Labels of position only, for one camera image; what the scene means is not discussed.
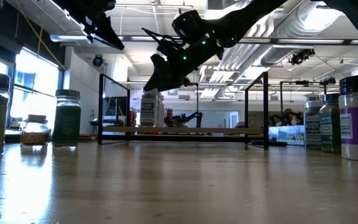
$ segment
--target wooden table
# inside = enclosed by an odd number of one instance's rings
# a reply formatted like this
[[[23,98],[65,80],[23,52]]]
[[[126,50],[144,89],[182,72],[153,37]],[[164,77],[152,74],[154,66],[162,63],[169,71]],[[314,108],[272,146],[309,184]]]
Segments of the wooden table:
[[[244,147],[10,145],[0,156],[0,223],[358,223],[358,162]]]

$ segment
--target ventilation duct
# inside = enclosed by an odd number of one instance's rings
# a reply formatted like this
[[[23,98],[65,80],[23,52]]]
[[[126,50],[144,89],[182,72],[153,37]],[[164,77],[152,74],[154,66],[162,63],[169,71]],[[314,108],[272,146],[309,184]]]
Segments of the ventilation duct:
[[[317,7],[322,4],[324,3],[304,1],[292,12],[283,24],[273,32],[272,37],[316,37],[342,14],[342,12],[334,9],[321,9]],[[280,62],[293,50],[294,49],[274,48],[269,45],[263,45],[243,64],[241,68],[242,75],[246,78],[255,79],[260,73],[270,69],[269,66]],[[256,65],[264,65],[265,67],[253,67]]]

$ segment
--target black metal frame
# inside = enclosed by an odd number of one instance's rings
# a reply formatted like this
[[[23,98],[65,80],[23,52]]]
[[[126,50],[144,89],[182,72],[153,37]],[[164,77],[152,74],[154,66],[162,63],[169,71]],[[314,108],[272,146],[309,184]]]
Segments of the black metal frame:
[[[261,74],[261,76],[255,81],[257,82],[263,77],[264,80],[264,97],[268,97],[268,75],[267,72]],[[103,140],[113,141],[112,143],[122,142],[122,141],[165,141],[165,142],[241,142],[241,143],[249,143],[251,141],[261,141],[264,142],[264,148],[268,148],[269,143],[269,120],[268,120],[268,110],[269,106],[267,104],[267,100],[264,100],[265,106],[264,109],[266,112],[264,116],[264,136],[252,136],[248,137],[245,135],[244,137],[214,137],[214,136],[188,136],[188,135],[177,135],[177,136],[164,136],[164,135],[131,135],[131,133],[126,133],[125,135],[104,135],[103,134],[103,91],[104,91],[104,83],[105,79],[112,81],[113,83],[119,85],[123,89],[127,90],[127,114],[129,114],[129,106],[130,106],[130,90],[120,83],[114,81],[112,78],[108,77],[105,74],[100,74],[99,76],[99,108],[98,108],[98,144],[103,144]],[[246,124],[248,125],[248,99],[246,99]],[[198,105],[198,97],[197,97],[197,111],[199,110]],[[130,126],[129,119],[127,119],[127,126]]]
[[[258,76],[247,88],[246,88],[246,117],[245,117],[245,128],[248,128],[248,104],[249,104],[249,90],[260,82],[263,82],[263,92],[264,92],[264,137],[263,137],[263,148],[269,148],[269,73],[264,72]],[[246,143],[250,142],[248,136],[246,135]]]
[[[290,85],[298,85],[298,86],[305,86],[309,84],[318,84],[316,85],[316,88],[323,86],[324,94],[327,94],[327,83],[323,82],[308,82],[308,84],[302,83],[304,81],[295,81],[295,82],[289,82],[289,81],[281,81],[280,82],[280,106],[281,106],[281,122],[284,121],[284,102],[283,102],[283,84],[290,84]]]

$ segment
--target ceiling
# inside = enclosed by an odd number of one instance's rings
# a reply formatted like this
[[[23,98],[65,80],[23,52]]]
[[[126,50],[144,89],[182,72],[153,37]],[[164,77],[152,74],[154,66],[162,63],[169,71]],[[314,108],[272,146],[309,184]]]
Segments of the ceiling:
[[[42,25],[50,34],[60,35],[81,35],[79,27],[69,21],[62,11],[58,10],[49,0],[6,0],[9,4],[18,8],[17,2],[23,8],[26,16],[38,25]],[[206,0],[161,0],[161,5],[182,5],[193,6],[201,16],[205,13]],[[300,0],[287,1],[281,10],[276,11],[272,17],[277,25],[285,16],[300,3]],[[150,4],[150,0],[117,0],[120,4]],[[156,9],[157,16],[154,17],[150,8],[124,9],[115,8],[106,12],[111,17],[111,24],[117,35],[145,35],[141,28],[150,29],[161,34],[176,35],[171,27],[172,20],[178,14],[176,9]],[[323,30],[320,38],[355,38],[358,39],[358,31],[350,23],[345,15],[341,15],[331,26]],[[89,64],[95,54],[103,54],[108,63],[116,63],[125,60],[129,64],[129,81],[147,81],[154,68],[150,56],[156,53],[157,44],[153,42],[125,42],[124,51],[118,51],[103,44],[90,45],[86,41],[79,40],[72,43],[64,43],[75,47],[75,52]],[[358,64],[358,46],[315,46],[314,50],[319,57],[312,57],[302,65],[294,68],[286,62],[278,63],[270,69],[269,77],[271,83],[278,83],[280,80],[312,80],[333,68],[337,78],[343,74],[350,75],[350,70]],[[219,64],[219,59],[213,57],[206,62],[210,65]],[[193,72],[191,80],[200,79],[199,72]]]

